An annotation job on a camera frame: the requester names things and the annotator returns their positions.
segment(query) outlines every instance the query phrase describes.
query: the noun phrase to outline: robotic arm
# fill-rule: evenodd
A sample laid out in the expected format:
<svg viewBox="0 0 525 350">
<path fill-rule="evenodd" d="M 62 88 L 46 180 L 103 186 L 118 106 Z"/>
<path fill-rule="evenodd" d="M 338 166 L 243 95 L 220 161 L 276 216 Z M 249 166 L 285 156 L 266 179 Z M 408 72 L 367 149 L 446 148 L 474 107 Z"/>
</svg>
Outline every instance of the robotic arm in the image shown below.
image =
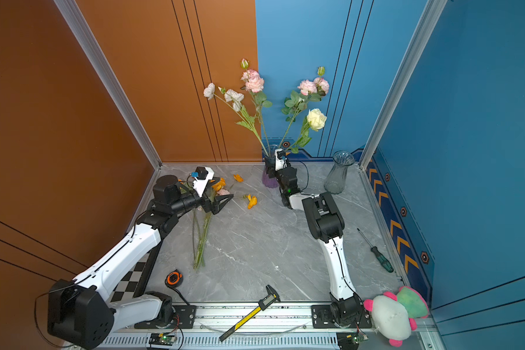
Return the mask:
<svg viewBox="0 0 525 350">
<path fill-rule="evenodd" d="M 344 219 L 329 192 L 301 193 L 297 185 L 297 170 L 290 165 L 285 150 L 279 148 L 274 155 L 274 164 L 266 164 L 268 176 L 276 177 L 284 206 L 305 211 L 309 231 L 319 241 L 327 263 L 333 320 L 337 326 L 349 327 L 364 310 L 350 280 L 344 256 Z"/>
<path fill-rule="evenodd" d="M 131 232 L 105 256 L 72 281 L 57 281 L 49 291 L 48 332 L 86 349 L 93 349 L 114 330 L 152 320 L 165 326 L 173 318 L 171 297 L 147 293 L 139 298 L 107 303 L 111 292 L 131 267 L 158 245 L 179 218 L 201 206 L 217 214 L 233 194 L 218 195 L 211 202 L 205 194 L 210 180 L 217 181 L 209 167 L 197 167 L 191 174 L 193 190 L 173 175 L 158 178 L 154 199 L 137 218 Z"/>
</svg>

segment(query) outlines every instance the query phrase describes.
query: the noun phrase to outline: gray marble table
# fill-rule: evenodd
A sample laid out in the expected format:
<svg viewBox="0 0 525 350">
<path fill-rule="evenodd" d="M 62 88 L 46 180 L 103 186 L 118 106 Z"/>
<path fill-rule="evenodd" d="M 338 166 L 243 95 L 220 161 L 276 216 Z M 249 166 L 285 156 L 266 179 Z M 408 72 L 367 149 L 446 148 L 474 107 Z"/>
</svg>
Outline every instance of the gray marble table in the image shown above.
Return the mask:
<svg viewBox="0 0 525 350">
<path fill-rule="evenodd" d="M 299 163 L 293 165 L 303 188 L 306 169 Z M 207 166 L 216 176 L 225 178 L 226 188 L 235 182 L 233 174 L 240 174 L 245 181 L 232 187 L 235 198 L 211 220 L 204 249 L 205 266 L 193 270 L 193 216 L 189 212 L 162 243 L 146 290 L 160 291 L 179 300 L 164 284 L 165 277 L 179 269 L 184 280 L 178 289 L 189 302 L 255 301 L 265 296 L 266 284 L 272 285 L 282 300 L 328 301 L 330 282 L 325 259 L 309 233 L 305 214 L 282 206 L 278 188 L 269 189 L 262 184 L 262 165 Z M 332 163 L 309 163 L 307 167 L 309 184 L 304 192 L 324 192 L 323 182 Z M 196 164 L 167 164 L 161 175 L 185 179 L 195 168 Z M 356 166 L 349 168 L 346 184 L 345 190 L 334 198 L 345 221 L 344 252 L 356 291 L 361 298 L 372 298 L 387 290 L 396 292 L 402 282 L 395 273 L 381 267 L 356 230 L 360 228 L 372 244 L 386 253 Z M 244 194 L 258 198 L 251 210 L 242 198 Z M 204 212 L 198 214 L 202 225 Z"/>
</svg>

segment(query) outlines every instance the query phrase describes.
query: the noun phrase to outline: glass vase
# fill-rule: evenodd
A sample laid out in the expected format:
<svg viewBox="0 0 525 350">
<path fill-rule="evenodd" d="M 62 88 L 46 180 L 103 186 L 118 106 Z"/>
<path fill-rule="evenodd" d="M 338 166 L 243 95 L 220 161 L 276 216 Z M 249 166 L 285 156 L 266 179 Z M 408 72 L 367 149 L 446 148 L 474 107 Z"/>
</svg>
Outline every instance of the glass vase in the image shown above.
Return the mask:
<svg viewBox="0 0 525 350">
<path fill-rule="evenodd" d="M 266 156 L 266 154 L 263 153 L 265 163 L 264 163 L 264 169 L 263 169 L 263 174 L 262 174 L 262 177 L 263 177 L 262 183 L 268 188 L 278 187 L 278 180 L 276 178 L 269 178 L 268 174 L 266 173 L 268 170 L 267 164 L 270 164 L 273 168 L 274 168 L 274 165 L 276 164 L 276 158 L 274 157 L 274 151 L 277 148 L 278 148 L 277 144 L 271 144 L 270 148 L 269 147 L 266 148 L 266 151 L 268 152 L 269 155 Z"/>
<path fill-rule="evenodd" d="M 325 180 L 325 190 L 338 194 L 343 192 L 346 185 L 346 174 L 348 167 L 355 163 L 351 153 L 342 150 L 333 155 L 334 165 Z"/>
</svg>

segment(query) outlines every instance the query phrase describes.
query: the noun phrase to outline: purple vase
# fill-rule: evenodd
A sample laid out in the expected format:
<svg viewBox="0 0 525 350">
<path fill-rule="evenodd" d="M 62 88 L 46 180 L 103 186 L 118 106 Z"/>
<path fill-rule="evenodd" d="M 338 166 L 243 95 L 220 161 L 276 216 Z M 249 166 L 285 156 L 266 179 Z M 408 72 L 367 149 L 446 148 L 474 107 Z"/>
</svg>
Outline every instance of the purple vase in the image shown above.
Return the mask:
<svg viewBox="0 0 525 350">
<path fill-rule="evenodd" d="M 267 170 L 267 166 L 266 164 L 269 163 L 269 164 L 272 164 L 274 165 L 276 163 L 276 158 L 274 158 L 274 151 L 278 148 L 278 145 L 276 144 L 271 144 L 270 145 L 270 149 L 268 151 L 268 154 L 269 154 L 269 157 L 266 157 L 266 155 L 263 153 L 263 157 L 265 159 L 265 165 L 264 165 L 264 169 L 263 169 L 263 174 L 262 174 L 262 183 L 268 187 L 268 188 L 276 188 L 278 187 L 278 180 L 276 178 L 269 178 L 268 177 L 268 174 L 266 173 L 266 170 Z"/>
</svg>

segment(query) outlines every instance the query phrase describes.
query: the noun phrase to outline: blue wall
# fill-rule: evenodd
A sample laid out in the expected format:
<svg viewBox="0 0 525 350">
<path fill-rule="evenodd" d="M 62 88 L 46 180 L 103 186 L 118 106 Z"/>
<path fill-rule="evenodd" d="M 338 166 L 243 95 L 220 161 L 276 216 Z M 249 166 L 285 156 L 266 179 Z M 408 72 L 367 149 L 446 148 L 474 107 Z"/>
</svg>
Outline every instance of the blue wall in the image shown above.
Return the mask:
<svg viewBox="0 0 525 350">
<path fill-rule="evenodd" d="M 309 108 L 328 116 L 305 147 L 313 157 L 362 147 L 377 119 L 426 0 L 257 0 L 259 71 L 274 103 L 264 110 L 269 137 L 287 128 L 284 98 L 325 66 L 329 94 Z M 296 139 L 305 114 L 288 136 Z"/>
<path fill-rule="evenodd" d="M 447 2 L 379 149 L 433 254 L 448 349 L 506 348 L 525 329 L 525 0 Z"/>
</svg>

